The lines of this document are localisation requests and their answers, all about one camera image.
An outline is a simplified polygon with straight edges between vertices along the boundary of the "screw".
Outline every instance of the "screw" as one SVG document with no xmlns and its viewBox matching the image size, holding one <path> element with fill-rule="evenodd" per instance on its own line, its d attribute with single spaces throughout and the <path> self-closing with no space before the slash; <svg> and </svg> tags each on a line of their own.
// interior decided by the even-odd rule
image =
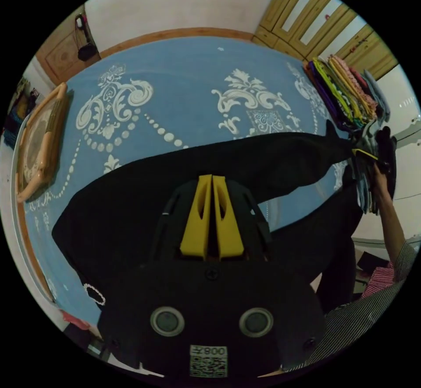
<svg viewBox="0 0 421 388">
<path fill-rule="evenodd" d="M 210 267 L 206 269 L 205 277 L 211 281 L 217 280 L 217 278 L 219 277 L 219 271 L 214 267 Z"/>
</svg>

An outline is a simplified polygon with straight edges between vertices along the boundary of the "striped shirt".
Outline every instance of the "striped shirt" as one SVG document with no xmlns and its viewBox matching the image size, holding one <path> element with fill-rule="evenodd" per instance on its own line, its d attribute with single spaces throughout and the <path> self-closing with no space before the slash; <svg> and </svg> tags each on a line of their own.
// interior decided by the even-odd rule
<svg viewBox="0 0 421 388">
<path fill-rule="evenodd" d="M 394 266 L 394 284 L 326 314 L 324 337 L 310 358 L 299 366 L 283 369 L 283 371 L 301 369 L 326 359 L 329 355 L 348 347 L 368 331 L 392 303 L 404 284 L 416 256 L 414 248 L 405 242 Z"/>
</svg>

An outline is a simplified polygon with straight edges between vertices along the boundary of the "hand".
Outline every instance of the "hand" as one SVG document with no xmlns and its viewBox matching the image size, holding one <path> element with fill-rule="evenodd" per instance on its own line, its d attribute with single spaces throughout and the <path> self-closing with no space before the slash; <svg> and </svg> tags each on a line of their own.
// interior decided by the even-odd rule
<svg viewBox="0 0 421 388">
<path fill-rule="evenodd" d="M 374 163 L 374 184 L 374 193 L 378 201 L 391 199 L 387 190 L 387 177 L 379 170 L 376 163 Z"/>
</svg>

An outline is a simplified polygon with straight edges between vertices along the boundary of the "stack of folded clothes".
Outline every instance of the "stack of folded clothes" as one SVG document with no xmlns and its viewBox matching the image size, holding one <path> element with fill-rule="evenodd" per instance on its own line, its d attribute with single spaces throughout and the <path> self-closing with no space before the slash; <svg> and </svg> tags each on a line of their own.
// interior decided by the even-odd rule
<svg viewBox="0 0 421 388">
<path fill-rule="evenodd" d="M 368 71 L 360 74 L 336 55 L 313 58 L 304 70 L 339 129 L 353 134 L 373 120 L 389 121 L 389 106 Z"/>
</svg>

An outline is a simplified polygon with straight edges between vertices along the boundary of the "floor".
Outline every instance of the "floor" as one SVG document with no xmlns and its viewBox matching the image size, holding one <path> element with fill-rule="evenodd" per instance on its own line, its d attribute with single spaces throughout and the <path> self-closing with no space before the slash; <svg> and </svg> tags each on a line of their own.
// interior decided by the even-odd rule
<svg viewBox="0 0 421 388">
<path fill-rule="evenodd" d="M 14 231 L 12 220 L 11 202 L 10 202 L 10 174 L 12 165 L 13 150 L 4 144 L 3 136 L 0 140 L 0 216 L 3 224 L 4 233 L 9 245 L 12 257 L 16 263 L 16 267 L 31 292 L 34 299 L 39 304 L 44 313 L 52 320 L 52 322 L 63 331 L 68 323 L 63 321 L 61 312 L 48 303 L 35 286 L 31 275 L 23 261 L 21 251 L 19 249 L 18 239 Z"/>
</svg>

